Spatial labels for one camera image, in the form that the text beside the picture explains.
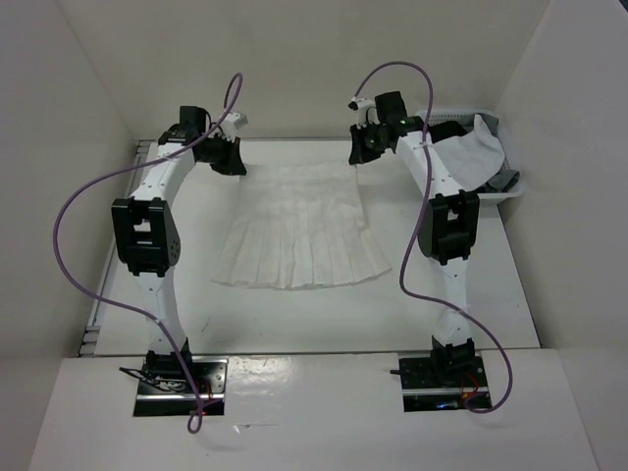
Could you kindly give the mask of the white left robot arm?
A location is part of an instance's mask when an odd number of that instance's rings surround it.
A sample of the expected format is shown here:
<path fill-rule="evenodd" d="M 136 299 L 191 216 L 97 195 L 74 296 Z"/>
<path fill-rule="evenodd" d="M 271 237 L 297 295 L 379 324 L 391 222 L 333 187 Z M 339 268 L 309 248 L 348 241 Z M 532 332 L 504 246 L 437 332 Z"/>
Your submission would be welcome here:
<path fill-rule="evenodd" d="M 158 139 L 157 157 L 150 161 L 151 167 L 137 189 L 127 198 L 116 199 L 111 208 L 119 259 L 134 276 L 143 309 L 152 315 L 143 375 L 160 379 L 177 393 L 192 386 L 195 368 L 174 288 L 182 242 L 172 206 L 183 181 L 198 163 L 224 176 L 246 174 L 238 131 L 247 124 L 247 118 L 240 112 L 229 112 L 205 139 L 185 148 L 212 127 L 208 119 L 205 109 L 182 106 L 179 121 Z"/>

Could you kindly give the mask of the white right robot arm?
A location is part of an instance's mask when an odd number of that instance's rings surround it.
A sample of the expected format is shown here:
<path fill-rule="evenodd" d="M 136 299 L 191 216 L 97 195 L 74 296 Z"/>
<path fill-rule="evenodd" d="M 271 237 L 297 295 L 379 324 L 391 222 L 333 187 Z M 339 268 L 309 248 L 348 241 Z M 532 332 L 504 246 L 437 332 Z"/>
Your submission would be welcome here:
<path fill-rule="evenodd" d="M 466 303 L 466 268 L 475 244 L 478 196 L 457 181 L 441 146 L 465 137 L 456 121 L 410 116 L 399 92 L 354 97 L 346 164 L 250 169 L 240 182 L 235 220 L 223 253 L 225 284 L 247 288 L 321 288 L 357 284 L 387 263 L 357 195 L 357 167 L 391 151 L 423 194 L 410 247 L 440 270 L 446 297 L 432 335 L 430 374 L 450 386 L 475 360 Z"/>

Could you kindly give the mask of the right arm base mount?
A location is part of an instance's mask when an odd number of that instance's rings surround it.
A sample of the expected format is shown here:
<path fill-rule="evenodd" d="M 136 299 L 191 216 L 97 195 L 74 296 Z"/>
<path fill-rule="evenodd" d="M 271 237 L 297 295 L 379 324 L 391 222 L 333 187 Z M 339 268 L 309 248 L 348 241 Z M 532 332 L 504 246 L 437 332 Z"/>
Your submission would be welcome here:
<path fill-rule="evenodd" d="M 399 356 L 390 374 L 400 379 L 406 412 L 492 407 L 484 362 L 472 340 L 458 346 L 433 341 L 428 353 Z"/>

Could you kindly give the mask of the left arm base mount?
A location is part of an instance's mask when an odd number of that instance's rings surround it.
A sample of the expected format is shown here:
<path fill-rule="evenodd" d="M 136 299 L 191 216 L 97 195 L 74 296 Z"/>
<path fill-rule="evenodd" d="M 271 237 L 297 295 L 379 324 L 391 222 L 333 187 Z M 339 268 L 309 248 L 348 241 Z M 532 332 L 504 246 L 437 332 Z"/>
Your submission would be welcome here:
<path fill-rule="evenodd" d="M 204 416 L 223 416 L 229 360 L 226 357 L 193 356 L 190 373 L 204 403 Z M 120 367 L 137 380 L 134 417 L 189 416 L 196 409 L 196 397 L 183 372 L 158 373 L 140 368 Z"/>

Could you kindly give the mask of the white pleated skirt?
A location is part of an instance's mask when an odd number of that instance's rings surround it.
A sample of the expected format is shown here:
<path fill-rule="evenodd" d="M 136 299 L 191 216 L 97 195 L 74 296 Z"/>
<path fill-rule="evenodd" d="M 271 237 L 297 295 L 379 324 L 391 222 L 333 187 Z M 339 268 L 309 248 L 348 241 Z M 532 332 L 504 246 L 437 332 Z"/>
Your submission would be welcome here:
<path fill-rule="evenodd" d="M 391 268 L 344 163 L 251 166 L 214 277 L 245 288 L 332 288 Z"/>

